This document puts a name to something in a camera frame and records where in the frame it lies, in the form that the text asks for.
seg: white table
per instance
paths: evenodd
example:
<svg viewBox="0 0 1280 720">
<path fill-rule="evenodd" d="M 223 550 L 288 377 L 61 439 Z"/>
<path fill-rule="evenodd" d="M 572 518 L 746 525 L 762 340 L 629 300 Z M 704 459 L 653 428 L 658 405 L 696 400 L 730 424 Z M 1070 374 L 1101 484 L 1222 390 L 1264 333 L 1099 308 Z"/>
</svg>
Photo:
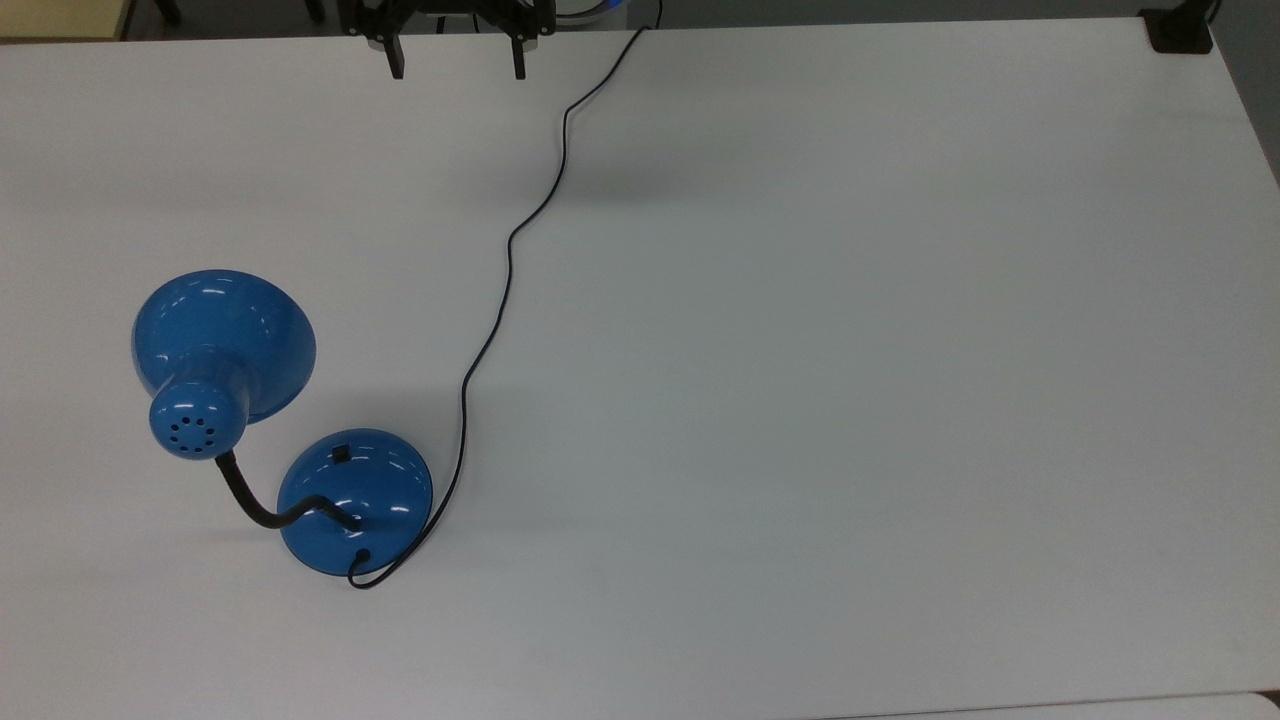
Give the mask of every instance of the white table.
<svg viewBox="0 0 1280 720">
<path fill-rule="evenodd" d="M 1137 19 L 655 32 L 374 592 L 150 438 L 142 300 L 308 313 L 264 498 L 457 383 L 625 35 L 0 47 L 0 715 L 765 720 L 1280 687 L 1280 193 Z"/>
<path fill-rule="evenodd" d="M 1010 707 L 913 715 L 916 720 L 1276 720 L 1280 711 L 1256 694 L 1226 694 L 1101 702 L 1052 707 Z"/>
</svg>

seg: black power cord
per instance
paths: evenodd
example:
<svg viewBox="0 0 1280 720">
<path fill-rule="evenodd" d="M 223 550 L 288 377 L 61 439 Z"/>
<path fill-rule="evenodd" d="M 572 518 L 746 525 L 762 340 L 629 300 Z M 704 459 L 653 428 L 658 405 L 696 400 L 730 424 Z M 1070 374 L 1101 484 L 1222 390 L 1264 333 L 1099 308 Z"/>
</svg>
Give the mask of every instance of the black power cord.
<svg viewBox="0 0 1280 720">
<path fill-rule="evenodd" d="M 662 18 L 662 3 L 658 4 L 658 17 L 659 19 Z M 458 477 L 462 474 L 462 460 L 463 457 L 466 457 L 467 454 L 467 389 L 471 387 L 471 378 L 475 375 L 476 369 L 480 366 L 480 361 L 484 360 L 484 356 L 489 352 L 489 347 L 493 345 L 493 340 L 498 336 L 498 328 L 502 327 L 502 318 L 507 313 L 507 301 L 511 300 L 511 281 L 515 275 L 515 269 L 516 269 L 516 261 L 512 249 L 516 242 L 516 236 L 520 234 L 520 231 L 529 227 L 530 223 L 536 220 L 538 217 L 543 214 L 543 210 L 545 210 L 547 206 L 550 204 L 552 197 L 556 196 L 556 191 L 559 190 L 561 181 L 564 179 L 564 168 L 568 165 L 570 114 L 572 114 L 573 110 L 576 110 L 580 105 L 582 105 L 593 96 L 595 96 L 595 94 L 599 92 L 600 88 L 603 88 L 609 82 L 609 79 L 613 78 L 613 73 L 616 73 L 618 70 L 618 67 L 622 65 L 622 60 L 627 56 L 627 53 L 631 51 L 631 46 L 635 45 L 636 40 L 640 40 L 640 36 L 644 35 L 644 32 L 648 29 L 653 28 L 650 28 L 649 26 L 644 26 L 640 29 L 637 29 L 635 35 L 631 36 L 631 40 L 627 41 L 627 45 L 622 49 L 622 53 L 618 54 L 618 59 L 613 61 L 613 67 L 609 68 L 609 72 L 608 74 L 604 76 L 604 79 L 595 83 L 595 87 L 589 90 L 586 95 L 579 97 L 576 102 L 564 109 L 564 114 L 561 117 L 561 163 L 559 163 L 559 169 L 556 170 L 556 181 L 552 182 L 552 188 L 547 192 L 547 197 L 543 199 L 541 204 L 539 204 L 538 208 L 532 213 L 530 213 L 529 217 L 525 218 L 522 223 L 516 225 L 516 229 L 511 231 L 509 236 L 507 236 L 507 282 L 503 284 L 502 288 L 502 300 L 498 302 L 498 314 L 493 320 L 493 327 L 489 329 L 489 337 L 486 337 L 484 345 L 480 346 L 480 352 L 476 352 L 475 360 L 472 360 L 471 366 L 467 368 L 467 373 L 462 375 L 462 389 L 460 391 L 460 404 L 462 407 L 462 429 L 458 438 L 458 460 L 457 464 L 453 466 L 453 478 L 449 479 L 449 486 L 444 489 L 444 497 L 440 498 L 440 506 L 436 507 L 435 512 L 431 515 L 431 519 L 428 520 L 425 525 L 422 525 L 422 529 L 417 533 L 417 537 L 413 538 L 413 542 L 411 542 L 408 547 L 406 547 L 399 555 L 397 555 L 396 560 L 393 560 L 390 565 L 388 565 L 387 569 L 383 570 L 381 574 L 379 574 L 372 580 L 360 582 L 356 579 L 356 574 L 360 566 L 367 562 L 370 559 L 370 552 L 367 550 L 358 551 L 356 553 L 356 557 L 351 561 L 351 566 L 347 569 L 347 582 L 351 583 L 351 587 L 357 589 L 369 589 L 372 587 L 378 587 L 379 583 L 389 578 L 396 570 L 399 569 L 401 565 L 404 564 L 406 560 L 408 560 L 411 555 L 413 555 L 413 552 L 419 547 L 421 547 L 421 544 L 426 541 L 428 536 L 431 534 L 431 530 L 435 528 L 436 523 L 440 521 L 440 516 L 444 515 L 444 509 L 448 507 L 449 498 L 453 497 L 453 491 L 458 487 Z"/>
</svg>

